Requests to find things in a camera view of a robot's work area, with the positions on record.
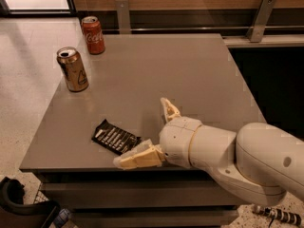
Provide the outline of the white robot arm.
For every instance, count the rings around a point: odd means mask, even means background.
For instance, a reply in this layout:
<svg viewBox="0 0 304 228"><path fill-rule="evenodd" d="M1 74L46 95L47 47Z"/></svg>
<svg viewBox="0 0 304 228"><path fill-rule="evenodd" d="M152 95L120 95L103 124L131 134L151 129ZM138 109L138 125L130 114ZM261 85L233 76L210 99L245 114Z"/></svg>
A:
<svg viewBox="0 0 304 228"><path fill-rule="evenodd" d="M250 203L279 204L287 193L304 200L304 142L267 123L247 123L239 132L182 116L161 99L165 125L160 143L147 140L114 159L123 170L164 162L198 168L226 191Z"/></svg>

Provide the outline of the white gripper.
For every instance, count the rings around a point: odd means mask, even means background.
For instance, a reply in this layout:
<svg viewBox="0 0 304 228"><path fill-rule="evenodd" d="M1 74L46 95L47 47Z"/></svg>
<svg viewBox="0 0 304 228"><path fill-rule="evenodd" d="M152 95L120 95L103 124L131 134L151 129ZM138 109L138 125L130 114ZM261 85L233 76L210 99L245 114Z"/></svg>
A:
<svg viewBox="0 0 304 228"><path fill-rule="evenodd" d="M200 120L180 117L180 111L167 99L161 98L163 115L167 124L160 133L160 145L146 140L113 160L122 170L162 166L165 159L180 167L190 168L189 148Z"/></svg>

